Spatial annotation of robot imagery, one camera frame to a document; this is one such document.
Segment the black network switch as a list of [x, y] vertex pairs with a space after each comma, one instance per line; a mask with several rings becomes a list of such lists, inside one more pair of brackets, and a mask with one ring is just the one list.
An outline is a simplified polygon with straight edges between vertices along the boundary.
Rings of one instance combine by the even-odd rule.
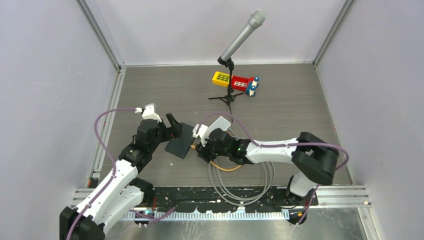
[[191, 148], [191, 145], [195, 140], [192, 137], [194, 127], [184, 122], [182, 122], [181, 124], [182, 124], [181, 136], [171, 139], [165, 146], [164, 150], [167, 153], [170, 153], [180, 159], [184, 159], [187, 156]]

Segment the white network switch box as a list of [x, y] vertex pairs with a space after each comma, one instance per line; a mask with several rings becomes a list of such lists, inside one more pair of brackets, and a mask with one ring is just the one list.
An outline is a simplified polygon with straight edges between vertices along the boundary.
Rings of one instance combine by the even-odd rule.
[[221, 129], [222, 131], [226, 132], [230, 127], [231, 122], [223, 116], [220, 116], [208, 127], [208, 130], [212, 132], [215, 129]]

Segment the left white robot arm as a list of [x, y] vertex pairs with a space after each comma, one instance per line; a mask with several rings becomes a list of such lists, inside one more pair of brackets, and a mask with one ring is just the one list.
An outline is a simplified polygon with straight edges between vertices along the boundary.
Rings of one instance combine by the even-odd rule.
[[154, 199], [153, 185], [138, 178], [152, 160], [157, 147], [182, 135], [182, 124], [171, 113], [167, 127], [155, 113], [143, 119], [132, 142], [113, 163], [106, 178], [76, 207], [65, 207], [59, 215], [59, 239], [103, 240], [108, 232], [136, 205], [148, 207]]

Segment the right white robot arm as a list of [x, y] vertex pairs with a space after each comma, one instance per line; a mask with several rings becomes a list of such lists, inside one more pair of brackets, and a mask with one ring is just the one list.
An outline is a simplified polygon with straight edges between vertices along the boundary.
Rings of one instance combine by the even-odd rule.
[[197, 155], [207, 163], [227, 157], [237, 165], [264, 162], [294, 164], [299, 173], [290, 178], [285, 198], [299, 205], [317, 185], [331, 186], [339, 159], [334, 145], [323, 142], [310, 132], [283, 141], [257, 141], [235, 138], [217, 128], [195, 146]]

